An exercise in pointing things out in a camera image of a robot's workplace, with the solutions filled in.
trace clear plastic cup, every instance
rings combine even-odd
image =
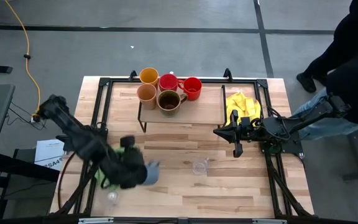
[[[107,200],[111,205],[116,205],[118,203],[118,192],[112,191],[108,193]]]
[[[196,175],[204,175],[208,170],[208,158],[197,159],[193,162],[193,173]]]

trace wooden tabletop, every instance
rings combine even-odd
[[[75,117],[90,124],[100,77],[84,77]],[[281,78],[268,79],[272,106],[283,116],[290,116],[287,93]],[[115,83],[108,116],[108,141],[117,146],[120,137],[133,134],[146,162],[160,160],[160,178],[149,187],[119,190],[117,205],[106,199],[108,190],[97,188],[92,216],[114,217],[204,217],[204,218],[272,218],[272,199],[264,156],[257,143],[242,142],[244,153],[233,158],[234,146],[213,134],[216,128],[206,124],[152,123],[143,133],[137,121],[138,84]],[[242,91],[254,97],[253,85],[226,84],[226,96]],[[209,158],[206,175],[195,175],[192,163]],[[313,213],[305,171],[299,159],[283,154],[288,188],[304,208]],[[74,157],[62,181],[65,202],[78,185],[82,161]],[[284,212],[283,198],[277,192]],[[83,205],[88,190],[85,190]],[[57,191],[51,212],[58,209]]]

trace mug handle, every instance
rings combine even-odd
[[[178,87],[182,90],[185,89],[185,81],[183,80],[178,80]]]
[[[188,96],[186,93],[180,95],[180,103],[183,103],[187,100]]]

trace concrete floor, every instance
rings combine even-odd
[[[265,29],[334,30],[348,13],[350,0],[259,0],[263,23],[255,13],[257,3],[257,0],[11,1],[27,25],[222,29],[260,29],[264,25]],[[0,24],[17,24],[2,1]],[[50,94],[63,95],[74,109],[85,75],[128,75],[131,70],[155,67],[160,73],[220,77],[228,67],[235,77],[284,78],[291,109],[295,110],[313,96],[301,88],[295,75],[332,41],[332,35],[317,35],[322,31],[309,33],[313,35],[205,33],[196,29],[30,31],[30,70],[40,85],[42,101]],[[0,74],[0,83],[14,84],[13,102],[33,112],[36,89],[25,73],[24,53],[22,31],[0,30],[0,65],[14,67],[10,75]],[[34,131],[28,124],[16,122],[3,127],[0,153],[11,156],[15,148],[32,148],[37,140],[51,139],[57,134],[60,130],[52,123],[47,124],[47,129]],[[342,175],[357,170],[347,138],[304,142],[304,150],[315,213],[324,218],[358,221],[358,180],[345,183],[341,179]]]

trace tan mug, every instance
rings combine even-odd
[[[187,94],[180,94],[173,90],[165,90],[158,96],[157,104],[165,116],[178,113],[180,105],[187,100]]]
[[[142,84],[137,89],[137,97],[142,103],[142,107],[146,110],[152,110],[155,108],[157,101],[157,89],[151,84]]]
[[[142,83],[147,83],[157,88],[158,71],[155,68],[145,68],[139,73],[139,78]]]

